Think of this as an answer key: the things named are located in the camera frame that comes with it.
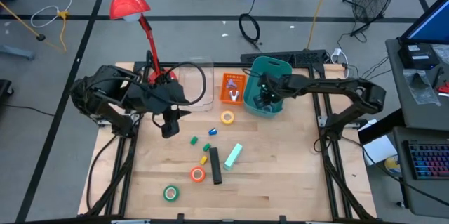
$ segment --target yellow block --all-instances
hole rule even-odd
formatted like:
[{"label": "yellow block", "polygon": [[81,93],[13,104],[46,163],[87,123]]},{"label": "yellow block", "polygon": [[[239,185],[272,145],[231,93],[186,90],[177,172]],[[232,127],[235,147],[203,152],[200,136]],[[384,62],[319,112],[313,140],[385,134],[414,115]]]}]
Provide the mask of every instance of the yellow block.
[{"label": "yellow block", "polygon": [[208,160],[208,157],[207,156],[203,156],[202,158],[201,158],[201,161],[199,162],[201,165],[204,165],[205,163],[206,163],[206,161]]}]

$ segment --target red desk lamp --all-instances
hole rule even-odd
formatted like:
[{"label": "red desk lamp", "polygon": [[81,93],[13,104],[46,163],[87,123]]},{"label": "red desk lamp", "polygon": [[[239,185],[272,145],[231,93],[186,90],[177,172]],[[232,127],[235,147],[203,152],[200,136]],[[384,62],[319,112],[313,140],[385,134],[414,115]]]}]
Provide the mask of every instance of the red desk lamp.
[{"label": "red desk lamp", "polygon": [[[159,59],[157,57],[156,46],[154,45],[152,28],[143,16],[142,13],[149,11],[150,7],[145,0],[112,0],[109,16],[111,19],[123,18],[125,21],[131,22],[138,20],[142,26],[147,38],[152,54],[152,65],[154,72],[149,78],[150,83],[154,83],[163,72],[159,67]],[[176,78],[173,72],[170,72],[170,77]]]}]

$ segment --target teal basket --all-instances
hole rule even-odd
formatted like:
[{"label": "teal basket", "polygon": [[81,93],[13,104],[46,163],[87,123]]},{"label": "teal basket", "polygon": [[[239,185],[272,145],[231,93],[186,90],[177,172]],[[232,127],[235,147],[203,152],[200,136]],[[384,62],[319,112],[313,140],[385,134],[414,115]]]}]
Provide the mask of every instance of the teal basket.
[{"label": "teal basket", "polygon": [[[269,72],[274,77],[280,77],[283,74],[292,74],[292,71],[292,67],[288,63],[266,56],[258,57],[254,60],[253,66],[251,67],[251,74],[253,75]],[[260,87],[257,86],[258,81],[258,77],[250,76],[246,83],[245,92],[243,94],[245,110],[256,116],[273,118],[276,114],[282,111],[283,101],[274,104],[271,112],[258,109],[254,103],[254,97],[260,94]]]}]

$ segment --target gray floor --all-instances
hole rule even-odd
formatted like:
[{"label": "gray floor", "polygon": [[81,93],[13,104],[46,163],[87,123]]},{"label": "gray floor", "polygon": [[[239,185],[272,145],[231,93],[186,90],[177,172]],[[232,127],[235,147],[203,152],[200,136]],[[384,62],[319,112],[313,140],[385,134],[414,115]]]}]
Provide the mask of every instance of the gray floor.
[{"label": "gray floor", "polygon": [[[100,15],[107,15],[111,0],[103,0]],[[152,10],[146,15],[239,15],[251,0],[147,0]],[[427,0],[431,5],[435,0]],[[318,0],[257,0],[253,15],[313,16]],[[74,0],[72,15],[90,15],[95,0]],[[30,15],[40,8],[67,0],[17,0],[8,4],[14,11]],[[417,18],[423,14],[418,0],[393,0],[387,17]],[[323,17],[351,17],[351,9],[341,0],[324,0]],[[15,95],[10,104],[29,105],[55,112],[67,76],[78,50],[87,21],[73,20],[67,25],[65,40],[69,49],[60,54],[36,39],[17,21],[0,20],[0,42],[36,51],[36,60],[0,56],[0,78],[13,81]],[[349,32],[350,22],[319,22],[311,49],[331,52],[341,33]],[[58,20],[40,32],[58,42],[62,23]],[[385,56],[384,41],[401,35],[410,24],[375,23],[365,32],[368,43],[345,37],[341,44],[349,63],[365,72]],[[256,53],[240,35],[237,22],[161,21],[152,22],[161,61],[181,61],[191,57],[210,57],[215,62],[237,62],[242,53]],[[307,45],[310,22],[260,22],[260,47],[264,52],[302,50]],[[138,25],[123,21],[96,21],[86,47],[78,76],[92,74],[104,64],[142,60],[147,41]],[[389,64],[378,72],[389,69]],[[390,74],[373,80],[387,90],[387,103],[380,119],[399,107]],[[32,176],[52,119],[29,110],[2,109],[0,114],[0,223],[12,222]],[[27,220],[72,217],[76,215],[88,172],[97,133],[96,126],[80,115],[71,101],[62,117],[53,149],[45,167]],[[378,216],[406,223],[449,223],[449,220],[414,216],[394,202],[401,199],[399,185],[375,169],[368,169]]]}]

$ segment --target mint green eraser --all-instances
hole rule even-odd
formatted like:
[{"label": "mint green eraser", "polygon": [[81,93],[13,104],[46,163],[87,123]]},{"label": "mint green eraser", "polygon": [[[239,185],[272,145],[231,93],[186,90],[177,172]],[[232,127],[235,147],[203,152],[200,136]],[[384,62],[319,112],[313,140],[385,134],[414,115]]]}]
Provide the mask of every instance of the mint green eraser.
[{"label": "mint green eraser", "polygon": [[236,144],[234,149],[232,150],[231,154],[229,154],[228,158],[226,159],[226,162],[224,163],[224,169],[230,171],[232,169],[232,166],[234,165],[234,162],[236,162],[237,158],[240,155],[241,150],[243,147],[240,144]]}]

